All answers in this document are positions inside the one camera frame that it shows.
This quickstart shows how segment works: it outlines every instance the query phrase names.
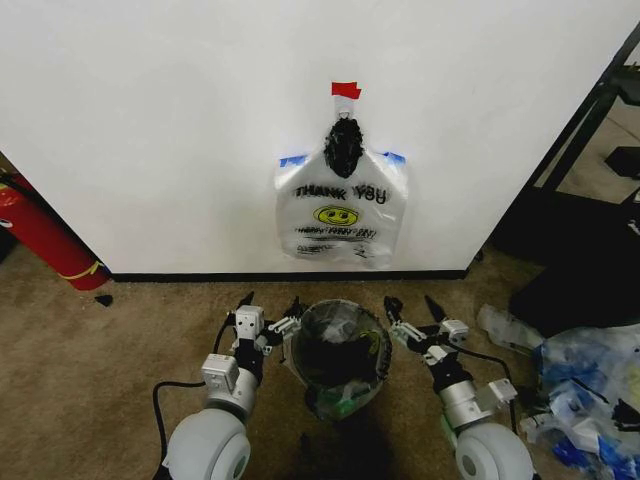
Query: trash bag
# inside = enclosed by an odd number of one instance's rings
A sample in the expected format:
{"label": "trash bag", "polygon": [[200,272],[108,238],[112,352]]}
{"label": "trash bag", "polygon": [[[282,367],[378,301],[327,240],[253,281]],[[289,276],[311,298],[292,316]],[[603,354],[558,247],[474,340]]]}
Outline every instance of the trash bag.
{"label": "trash bag", "polygon": [[310,307],[285,351],[287,365],[307,386],[307,406],[321,420],[342,420],[366,405],[391,362],[386,330],[371,312],[347,300]]}

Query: floor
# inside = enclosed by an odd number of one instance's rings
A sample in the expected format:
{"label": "floor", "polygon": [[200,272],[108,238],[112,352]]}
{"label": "floor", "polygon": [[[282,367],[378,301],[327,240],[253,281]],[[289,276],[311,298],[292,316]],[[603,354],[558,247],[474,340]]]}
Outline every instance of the floor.
{"label": "floor", "polygon": [[[307,303],[347,298],[378,316],[384,295],[395,295],[416,324],[432,321],[422,300],[428,292],[473,328],[483,303],[505,308],[509,296],[540,271],[491,247],[485,251],[483,262],[459,281],[109,283],[80,293],[18,247],[0,265],[0,478],[150,479],[159,460],[153,385],[198,380],[225,312],[250,290],[271,319],[295,295]],[[113,304],[98,304],[96,293],[113,295]],[[529,359],[495,347],[479,329],[473,328],[468,346],[504,358],[515,383],[534,384]],[[244,478],[457,478],[439,426],[439,400],[414,354],[396,345],[382,391],[339,426],[307,411],[303,386],[278,357],[266,362],[248,425],[253,453]],[[482,361],[465,365],[479,384],[502,376],[499,367]],[[202,393],[163,394],[169,432],[198,411]],[[305,450],[302,434],[309,439]],[[544,449],[532,452],[542,478],[575,475]]]}
{"label": "floor", "polygon": [[[640,108],[630,107],[618,98],[591,138],[558,191],[583,197],[620,203],[633,193],[640,182],[619,177],[605,159],[616,147],[640,147]],[[536,185],[541,186],[555,166],[561,150]]]}

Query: fire extinguisher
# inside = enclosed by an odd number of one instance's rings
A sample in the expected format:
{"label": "fire extinguisher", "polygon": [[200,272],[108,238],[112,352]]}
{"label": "fire extinguisher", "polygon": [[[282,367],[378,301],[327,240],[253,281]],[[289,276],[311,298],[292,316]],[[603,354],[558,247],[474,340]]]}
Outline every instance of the fire extinguisher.
{"label": "fire extinguisher", "polygon": [[109,280],[103,265],[21,175],[0,176],[0,226],[78,290],[93,290]]}

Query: baseboard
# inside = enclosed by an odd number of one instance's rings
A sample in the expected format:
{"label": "baseboard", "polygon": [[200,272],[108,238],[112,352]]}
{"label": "baseboard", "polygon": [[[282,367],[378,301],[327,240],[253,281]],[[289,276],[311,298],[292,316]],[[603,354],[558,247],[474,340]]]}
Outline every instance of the baseboard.
{"label": "baseboard", "polygon": [[291,273],[114,273],[116,282],[348,282],[366,280],[459,280],[467,270]]}

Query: yellow smiley face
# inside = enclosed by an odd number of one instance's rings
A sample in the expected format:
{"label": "yellow smiley face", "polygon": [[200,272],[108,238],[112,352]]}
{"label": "yellow smiley face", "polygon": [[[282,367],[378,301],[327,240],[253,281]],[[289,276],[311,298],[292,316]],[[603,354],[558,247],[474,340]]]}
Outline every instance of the yellow smiley face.
{"label": "yellow smiley face", "polygon": [[322,223],[348,227],[358,221],[358,212],[350,208],[328,205],[313,212],[313,217]]}

